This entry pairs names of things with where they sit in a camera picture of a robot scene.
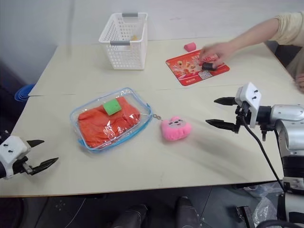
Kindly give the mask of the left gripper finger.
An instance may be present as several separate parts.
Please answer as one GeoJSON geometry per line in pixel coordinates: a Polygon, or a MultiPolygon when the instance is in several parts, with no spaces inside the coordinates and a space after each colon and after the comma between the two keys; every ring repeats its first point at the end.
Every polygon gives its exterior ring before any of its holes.
{"type": "Polygon", "coordinates": [[[44,143],[44,140],[27,140],[27,147],[28,148],[33,148],[36,147],[42,143],[44,143]]]}
{"type": "Polygon", "coordinates": [[[46,160],[44,162],[42,162],[39,166],[36,167],[32,167],[32,172],[30,173],[30,175],[35,175],[37,173],[40,173],[46,169],[48,169],[51,165],[53,165],[59,158],[52,158],[49,160],[46,160]]]}

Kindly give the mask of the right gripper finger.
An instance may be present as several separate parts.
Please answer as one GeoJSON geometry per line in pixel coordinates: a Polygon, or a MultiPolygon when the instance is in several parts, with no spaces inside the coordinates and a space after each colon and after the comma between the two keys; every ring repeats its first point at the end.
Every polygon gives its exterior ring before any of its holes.
{"type": "Polygon", "coordinates": [[[205,120],[206,123],[219,128],[219,129],[224,129],[224,130],[229,130],[229,131],[233,131],[235,133],[237,133],[237,126],[234,123],[228,123],[225,122],[223,120],[218,120],[218,119],[209,119],[209,120],[205,120]]]}
{"type": "Polygon", "coordinates": [[[229,106],[237,104],[234,97],[221,97],[214,100],[214,102],[220,105],[229,105],[229,106]]]}

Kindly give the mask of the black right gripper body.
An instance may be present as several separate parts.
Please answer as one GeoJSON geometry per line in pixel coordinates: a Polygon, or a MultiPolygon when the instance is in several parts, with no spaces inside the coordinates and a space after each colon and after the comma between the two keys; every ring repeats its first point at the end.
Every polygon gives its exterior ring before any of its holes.
{"type": "Polygon", "coordinates": [[[237,97],[234,98],[237,109],[235,111],[236,123],[234,133],[238,133],[241,126],[248,127],[251,120],[250,104],[247,101],[241,101],[237,97]]]}

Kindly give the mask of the person's bare hand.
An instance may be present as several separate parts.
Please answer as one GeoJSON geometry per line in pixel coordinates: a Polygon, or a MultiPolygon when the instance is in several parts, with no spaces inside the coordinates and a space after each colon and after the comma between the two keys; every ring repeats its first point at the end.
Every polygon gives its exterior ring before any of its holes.
{"type": "Polygon", "coordinates": [[[236,51],[237,49],[230,42],[216,43],[204,46],[200,51],[199,59],[204,62],[204,59],[217,55],[217,60],[213,62],[213,67],[216,68],[236,51]]]}
{"type": "Polygon", "coordinates": [[[295,84],[297,89],[303,94],[304,93],[304,73],[298,74],[295,77],[295,84]]]}

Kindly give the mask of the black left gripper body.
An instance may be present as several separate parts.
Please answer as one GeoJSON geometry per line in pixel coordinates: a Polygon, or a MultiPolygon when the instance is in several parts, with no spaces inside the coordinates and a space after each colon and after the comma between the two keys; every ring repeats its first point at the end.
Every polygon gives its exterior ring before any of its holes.
{"type": "Polygon", "coordinates": [[[22,149],[22,151],[17,155],[16,160],[14,161],[12,168],[13,168],[13,174],[18,173],[32,173],[32,168],[27,164],[28,157],[27,154],[31,151],[31,146],[28,142],[24,142],[25,149],[22,149]]]}

